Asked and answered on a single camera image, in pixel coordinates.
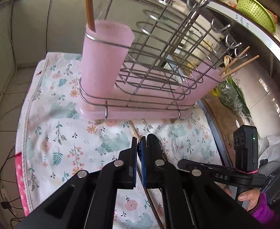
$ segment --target hand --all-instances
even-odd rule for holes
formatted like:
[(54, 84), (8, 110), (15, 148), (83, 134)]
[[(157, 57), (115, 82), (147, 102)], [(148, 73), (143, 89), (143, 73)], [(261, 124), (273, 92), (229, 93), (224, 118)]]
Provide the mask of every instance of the hand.
[[(228, 188), (228, 186), (226, 185), (223, 189), (228, 195), (231, 196), (231, 191)], [(247, 211), (253, 209), (259, 200), (259, 195), (260, 195), (260, 191), (257, 188), (251, 188), (245, 192), (242, 192), (239, 196), (238, 196), (238, 200), (243, 202), (243, 201), (249, 201), (248, 204), (248, 208)]]

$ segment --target purple fuzzy sleeve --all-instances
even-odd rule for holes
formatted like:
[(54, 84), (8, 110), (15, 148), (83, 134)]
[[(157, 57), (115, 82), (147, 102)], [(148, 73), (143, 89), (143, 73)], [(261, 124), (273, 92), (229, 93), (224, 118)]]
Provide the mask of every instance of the purple fuzzy sleeve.
[(260, 193), (257, 206), (251, 211), (251, 214), (262, 224), (266, 224), (274, 216), (274, 211), (266, 204), (265, 193)]

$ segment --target silver screw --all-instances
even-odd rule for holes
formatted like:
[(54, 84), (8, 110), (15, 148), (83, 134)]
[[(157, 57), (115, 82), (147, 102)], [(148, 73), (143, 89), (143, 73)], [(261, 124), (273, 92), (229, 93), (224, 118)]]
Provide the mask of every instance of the silver screw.
[(193, 169), (193, 170), (191, 171), (191, 173), (192, 173), (192, 175), (195, 176), (195, 177), (199, 177), (199, 176), (202, 174), (201, 170), (199, 170), (199, 169)]
[(119, 167), (119, 166), (122, 166), (124, 164), (124, 162), (122, 160), (116, 160), (115, 162), (113, 162), (113, 164), (116, 166), (116, 167)]
[(80, 170), (80, 171), (77, 173), (77, 176), (78, 176), (79, 178), (83, 178), (83, 177), (87, 176), (87, 171), (85, 171), (85, 170)]
[(157, 166), (162, 166), (162, 165), (164, 165), (164, 161), (163, 161), (162, 159), (157, 159), (157, 160), (155, 161), (155, 165), (157, 165)]

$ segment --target person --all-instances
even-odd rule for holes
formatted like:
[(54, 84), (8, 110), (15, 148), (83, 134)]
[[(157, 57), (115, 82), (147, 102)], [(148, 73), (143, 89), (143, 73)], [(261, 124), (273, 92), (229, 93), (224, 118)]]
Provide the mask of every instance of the person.
[[(223, 189), (228, 195), (231, 196), (231, 190), (228, 186)], [(242, 192), (238, 196), (239, 201), (249, 201), (247, 211), (256, 218), (260, 223), (272, 228), (272, 225), (278, 220), (274, 211), (271, 210), (266, 202), (266, 195), (257, 188), (251, 188), (245, 192)]]

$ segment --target wooden board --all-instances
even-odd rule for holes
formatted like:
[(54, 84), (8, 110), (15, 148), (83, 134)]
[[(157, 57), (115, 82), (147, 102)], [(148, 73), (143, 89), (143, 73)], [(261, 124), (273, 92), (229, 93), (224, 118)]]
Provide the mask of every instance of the wooden board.
[(233, 133), (237, 130), (236, 120), (240, 125), (244, 124), (241, 117), (237, 116), (232, 109), (225, 107), (218, 96), (213, 95), (211, 92), (202, 98), (202, 102), (216, 125), (227, 151), (227, 155), (232, 162), (232, 166), (235, 166)]

